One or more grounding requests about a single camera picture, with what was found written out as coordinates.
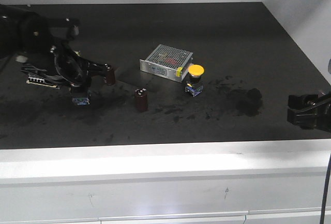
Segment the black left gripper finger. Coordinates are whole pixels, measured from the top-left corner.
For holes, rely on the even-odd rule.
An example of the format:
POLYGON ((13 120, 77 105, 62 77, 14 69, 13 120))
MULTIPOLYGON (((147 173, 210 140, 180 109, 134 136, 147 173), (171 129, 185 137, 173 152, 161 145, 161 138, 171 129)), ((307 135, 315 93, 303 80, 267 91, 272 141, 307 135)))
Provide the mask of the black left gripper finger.
POLYGON ((83 82, 81 85, 77 84, 71 84, 69 87, 70 92, 85 92, 88 91, 92 83, 91 78, 87 78, 85 82, 83 82))
POLYGON ((100 64, 97 62, 87 61, 87 74, 89 76, 107 77, 113 73, 113 67, 109 64, 100 64))

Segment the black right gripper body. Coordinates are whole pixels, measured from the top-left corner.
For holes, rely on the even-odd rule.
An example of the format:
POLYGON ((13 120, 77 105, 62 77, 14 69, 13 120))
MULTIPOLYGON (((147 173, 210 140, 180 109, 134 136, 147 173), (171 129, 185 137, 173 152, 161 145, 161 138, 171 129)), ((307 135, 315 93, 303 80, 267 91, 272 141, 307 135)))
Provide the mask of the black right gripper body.
POLYGON ((316 128, 330 132, 330 94, 319 98, 317 110, 316 128))

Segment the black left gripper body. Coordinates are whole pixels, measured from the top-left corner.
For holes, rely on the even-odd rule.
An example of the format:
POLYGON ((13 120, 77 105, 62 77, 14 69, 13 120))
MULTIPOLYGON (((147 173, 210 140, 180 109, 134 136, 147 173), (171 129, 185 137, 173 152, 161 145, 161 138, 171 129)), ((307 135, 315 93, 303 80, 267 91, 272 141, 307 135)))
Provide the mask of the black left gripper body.
POLYGON ((52 47, 55 74, 49 76, 54 84, 70 86, 81 85, 88 78, 87 60, 78 56, 68 42, 58 41, 52 47))

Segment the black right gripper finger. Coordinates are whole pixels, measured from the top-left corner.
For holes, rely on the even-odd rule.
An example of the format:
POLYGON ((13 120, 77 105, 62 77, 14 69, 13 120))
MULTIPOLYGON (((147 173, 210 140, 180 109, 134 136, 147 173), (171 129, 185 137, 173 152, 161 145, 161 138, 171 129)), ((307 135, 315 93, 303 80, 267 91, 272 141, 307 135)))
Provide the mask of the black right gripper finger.
POLYGON ((317 110, 313 108, 317 94, 289 95, 287 121, 301 129, 315 129, 317 110))

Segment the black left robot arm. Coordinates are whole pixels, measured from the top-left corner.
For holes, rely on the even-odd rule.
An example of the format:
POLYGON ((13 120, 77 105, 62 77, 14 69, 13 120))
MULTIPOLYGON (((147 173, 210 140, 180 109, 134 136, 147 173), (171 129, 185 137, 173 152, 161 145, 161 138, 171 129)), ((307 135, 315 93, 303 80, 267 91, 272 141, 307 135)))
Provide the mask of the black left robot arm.
POLYGON ((82 58, 69 46, 79 33, 76 18, 46 18, 33 11, 1 5, 1 58, 21 63, 28 84, 86 89, 92 77, 115 83, 114 69, 82 58))

